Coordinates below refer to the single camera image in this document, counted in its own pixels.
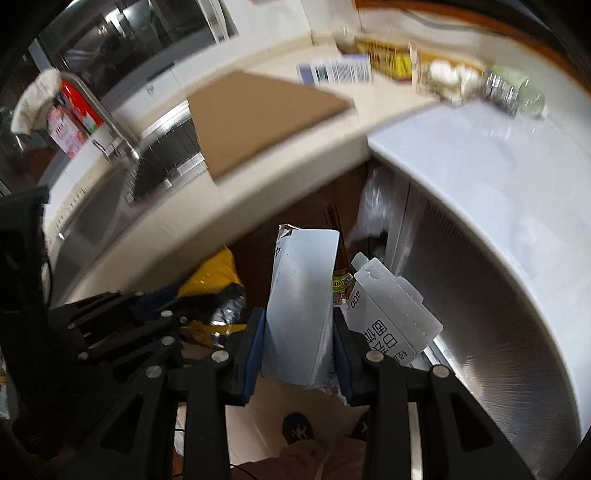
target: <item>white table surface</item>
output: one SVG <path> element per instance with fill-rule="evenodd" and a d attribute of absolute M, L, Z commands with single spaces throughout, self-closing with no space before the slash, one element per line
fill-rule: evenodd
<path fill-rule="evenodd" d="M 550 120 L 440 105 L 368 136 L 515 278 L 561 354 L 591 424 L 591 158 Z"/>

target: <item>faucet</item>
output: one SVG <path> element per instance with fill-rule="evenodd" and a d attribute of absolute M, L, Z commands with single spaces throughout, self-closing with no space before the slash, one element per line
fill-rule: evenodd
<path fill-rule="evenodd" d="M 99 99 L 90 91 L 82 79 L 70 72 L 60 72 L 60 77 L 66 82 L 73 84 L 80 94 L 84 97 L 84 100 L 94 109 L 99 115 L 101 120 L 110 129 L 113 134 L 113 142 L 104 147 L 97 141 L 93 140 L 95 146 L 103 152 L 103 155 L 113 163 L 116 160 L 125 161 L 124 158 L 129 159 L 129 165 L 127 165 L 128 172 L 125 179 L 125 199 L 131 203 L 135 199 L 135 182 L 138 175 L 139 164 L 141 156 L 138 150 L 138 139 L 128 129 L 121 127 L 115 122 L 113 116 L 103 106 Z"/>

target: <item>foot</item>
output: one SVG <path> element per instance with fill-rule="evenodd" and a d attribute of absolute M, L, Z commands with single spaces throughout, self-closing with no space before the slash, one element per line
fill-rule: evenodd
<path fill-rule="evenodd" d="M 369 420 L 369 410 L 367 412 L 365 412 L 363 415 L 361 415 L 361 418 L 357 422 L 357 425 L 355 425 L 355 428 L 353 429 L 353 433 L 351 434 L 352 439 L 358 439 L 358 440 L 361 440 L 362 442 L 368 441 L 368 427 L 369 427 L 368 420 Z"/>
<path fill-rule="evenodd" d="M 314 439 L 312 425 L 308 419 L 299 412 L 292 413 L 284 418 L 281 433 L 288 445 L 299 442 L 300 440 Z"/>

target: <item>stainless steel sink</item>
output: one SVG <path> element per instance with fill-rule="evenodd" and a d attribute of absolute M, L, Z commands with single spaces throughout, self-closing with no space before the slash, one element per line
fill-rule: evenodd
<path fill-rule="evenodd" d="M 141 135 L 134 201 L 126 196 L 129 167 L 116 163 L 87 194 L 62 227 L 50 252 L 51 306 L 63 304 L 105 249 L 150 207 L 206 170 L 187 102 L 162 116 Z"/>

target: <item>green plastic bottle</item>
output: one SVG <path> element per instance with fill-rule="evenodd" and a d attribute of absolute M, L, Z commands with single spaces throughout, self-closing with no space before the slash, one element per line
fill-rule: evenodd
<path fill-rule="evenodd" d="M 525 73 L 501 65 L 495 65 L 491 70 L 517 90 L 517 101 L 522 113 L 530 116 L 545 116 L 546 98 L 539 88 L 532 85 Z"/>

